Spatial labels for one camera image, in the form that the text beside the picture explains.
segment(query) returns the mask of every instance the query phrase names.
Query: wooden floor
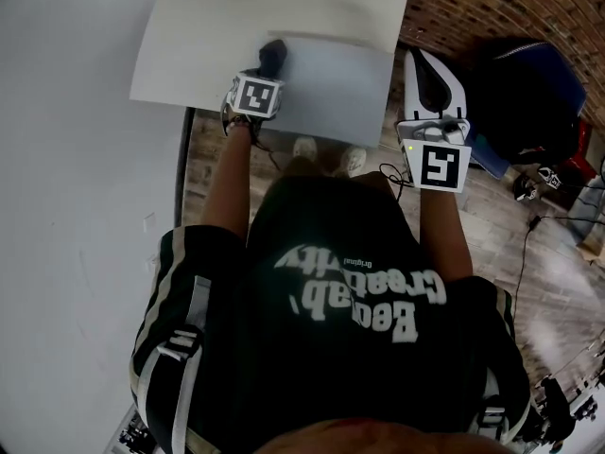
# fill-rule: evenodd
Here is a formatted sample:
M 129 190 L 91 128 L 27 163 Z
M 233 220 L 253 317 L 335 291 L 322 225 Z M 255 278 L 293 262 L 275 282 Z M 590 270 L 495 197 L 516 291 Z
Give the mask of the wooden floor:
M 400 170 L 404 166 L 393 128 L 397 103 L 402 102 L 398 84 L 402 79 L 400 64 L 398 60 L 395 65 L 381 145 L 368 151 L 365 172 L 378 170 L 381 163 L 391 163 Z M 263 131 L 261 138 L 266 146 L 275 150 L 273 155 L 278 165 L 285 166 L 291 157 L 294 136 Z M 184 225 L 199 221 L 199 212 L 224 142 L 216 116 L 199 113 L 186 164 Z M 334 143 L 320 143 L 320 156 L 331 156 L 337 151 L 338 145 Z M 279 175 L 268 154 L 255 148 L 251 158 L 251 220 L 268 186 Z M 519 279 L 528 222 L 535 215 L 560 215 L 540 201 L 517 202 L 511 193 L 515 175 L 516 172 L 510 170 L 499 182 L 484 171 L 471 169 L 464 191 L 458 195 L 458 208 L 475 274 L 511 294 Z M 418 237 L 419 192 L 406 188 L 400 204 L 412 232 Z M 552 219 L 544 219 L 529 235 L 515 320 L 517 343 L 531 383 L 553 373 L 568 393 L 581 385 L 584 378 L 594 374 L 600 364 L 594 353 L 600 341 L 605 339 L 605 271 L 584 262 L 574 246 L 574 239 L 563 222 Z M 594 341 L 597 341 L 596 345 L 587 351 Z

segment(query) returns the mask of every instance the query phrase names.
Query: black t-shirt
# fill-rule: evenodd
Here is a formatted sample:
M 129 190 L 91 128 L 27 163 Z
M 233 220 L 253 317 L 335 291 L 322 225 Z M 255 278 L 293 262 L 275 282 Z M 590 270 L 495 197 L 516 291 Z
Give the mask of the black t-shirt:
M 510 297 L 476 277 L 445 285 L 385 192 L 283 178 L 246 249 L 211 227 L 187 228 L 185 239 L 196 257 L 189 275 L 213 281 L 189 427 L 217 448 L 249 452 L 343 417 L 466 431 L 488 366 L 510 395 L 507 414 L 521 417 L 528 384 L 510 337 Z M 175 274 L 172 281 L 177 288 Z M 170 294 L 170 320 L 160 314 L 150 328 L 136 373 L 186 314 L 190 296 Z M 514 380 L 507 386 L 501 376 Z

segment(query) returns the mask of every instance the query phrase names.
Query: brick wall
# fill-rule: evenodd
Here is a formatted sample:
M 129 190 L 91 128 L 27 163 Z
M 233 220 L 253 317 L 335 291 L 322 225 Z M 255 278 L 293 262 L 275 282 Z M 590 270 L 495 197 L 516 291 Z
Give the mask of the brick wall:
M 497 37 L 559 48 L 588 94 L 583 117 L 605 131 L 605 0 L 407 0 L 400 40 L 468 63 Z

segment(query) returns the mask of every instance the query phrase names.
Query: white sneaker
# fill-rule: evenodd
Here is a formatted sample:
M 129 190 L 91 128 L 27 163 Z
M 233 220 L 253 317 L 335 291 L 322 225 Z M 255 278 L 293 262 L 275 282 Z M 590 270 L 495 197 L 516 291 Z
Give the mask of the white sneaker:
M 348 147 L 340 159 L 340 172 L 349 178 L 361 175 L 366 164 L 367 152 L 364 148 Z
M 318 144 L 310 136 L 299 136 L 294 143 L 293 156 L 302 156 L 311 162 L 318 160 Z

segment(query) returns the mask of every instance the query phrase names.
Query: person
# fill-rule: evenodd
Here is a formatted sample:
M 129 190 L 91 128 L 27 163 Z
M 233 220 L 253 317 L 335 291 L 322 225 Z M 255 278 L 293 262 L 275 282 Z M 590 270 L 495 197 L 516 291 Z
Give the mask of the person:
M 544 439 L 553 444 L 550 452 L 555 453 L 561 450 L 563 441 L 574 431 L 576 419 L 570 414 L 567 398 L 555 378 L 548 376 L 541 385 L 546 395 L 544 414 L 549 422 Z
M 387 179 L 360 174 L 364 152 L 329 177 L 303 138 L 249 229 L 256 136 L 238 116 L 228 132 L 199 224 L 161 240 L 130 363 L 164 451 L 197 361 L 188 452 L 508 452 L 527 374 L 511 297 L 474 277 L 455 196 L 421 192 L 419 244 Z M 166 367 L 198 332 L 185 374 Z

